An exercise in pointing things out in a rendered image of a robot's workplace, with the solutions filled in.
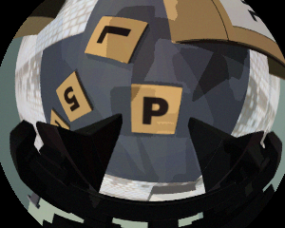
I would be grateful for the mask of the tan tile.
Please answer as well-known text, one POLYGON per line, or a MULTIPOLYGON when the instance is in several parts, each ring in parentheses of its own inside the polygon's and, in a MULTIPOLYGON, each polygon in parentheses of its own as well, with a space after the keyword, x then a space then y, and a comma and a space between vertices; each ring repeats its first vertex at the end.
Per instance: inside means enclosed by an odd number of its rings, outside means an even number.
POLYGON ((71 122, 93 110, 78 77, 77 72, 71 72, 71 75, 56 88, 63 110, 71 122))
POLYGON ((59 125, 62 128, 64 127, 65 129, 70 129, 70 125, 67 125, 67 123, 63 121, 63 118, 60 118, 59 114, 55 113, 55 110, 52 110, 52 109, 51 109, 51 122, 50 122, 50 124, 59 125))
POLYGON ((85 53, 128 64, 146 26, 147 23, 140 20, 102 16, 100 23, 93 30, 85 53))
POLYGON ((183 87, 131 85, 131 132, 174 134, 183 87))

